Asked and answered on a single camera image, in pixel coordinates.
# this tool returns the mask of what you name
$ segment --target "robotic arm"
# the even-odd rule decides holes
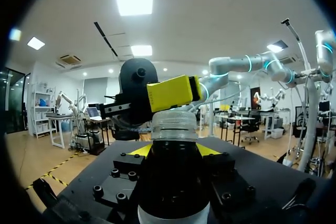
[[[265,101],[265,100],[271,101],[272,102],[272,107],[274,108],[278,104],[278,102],[280,101],[280,99],[284,99],[285,98],[285,94],[286,94],[286,92],[283,89],[280,89],[278,91],[278,93],[275,96],[273,96],[273,97],[269,97],[266,94],[260,96],[259,93],[256,92],[254,94],[254,98],[258,99],[257,104],[259,104],[259,105],[261,104],[262,100],[263,101]]]

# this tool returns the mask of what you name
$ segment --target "glass door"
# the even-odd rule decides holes
[[[25,74],[4,68],[0,72],[0,106],[5,111],[6,132],[26,129],[24,123],[23,90]]]

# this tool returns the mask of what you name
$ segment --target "dual-arm robot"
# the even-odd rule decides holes
[[[72,113],[74,115],[76,126],[78,129],[78,134],[85,134],[86,132],[85,132],[83,118],[84,118],[85,110],[87,108],[86,95],[83,94],[79,96],[79,90],[77,89],[77,99],[73,101],[65,93],[60,91],[56,99],[56,108],[59,109],[59,107],[62,104],[62,99],[66,100],[69,103],[69,109],[72,110]]]

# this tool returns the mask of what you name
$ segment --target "office chair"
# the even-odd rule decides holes
[[[249,136],[245,136],[245,139],[249,139],[249,143],[251,144],[252,140],[257,140],[259,143],[259,140],[257,137],[255,136],[251,136],[252,132],[256,132],[259,130],[259,126],[260,126],[260,120],[261,120],[261,116],[260,116],[260,111],[249,111],[248,112],[248,117],[249,118],[254,118],[253,120],[248,120],[248,123],[245,125],[242,125],[240,130],[241,131],[247,131],[249,133]]]
[[[308,118],[308,106],[306,107],[306,115]],[[293,124],[293,135],[296,138],[300,137],[301,134],[301,127],[303,127],[302,139],[305,137],[307,132],[307,120],[304,121],[303,124],[303,107],[296,106],[295,107],[295,122]]]
[[[115,140],[121,140],[121,141],[136,140],[138,141],[140,139],[140,134],[138,132],[122,130],[114,123],[112,123],[111,132]]]

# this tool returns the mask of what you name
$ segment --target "ceiling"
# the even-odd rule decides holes
[[[21,64],[40,61],[56,67],[55,60],[74,54],[81,69],[65,71],[83,79],[119,73],[132,58],[129,45],[152,45],[147,57],[159,76],[202,75],[213,57],[241,57],[266,51],[282,39],[289,47],[279,53],[300,55],[289,30],[280,24],[290,18],[315,65],[314,32],[328,23],[312,0],[154,0],[153,13],[119,15],[116,0],[36,0],[23,22],[21,40],[13,42],[11,60]],[[118,57],[113,55],[94,22],[98,22]],[[40,50],[26,44],[37,37],[45,43]]]

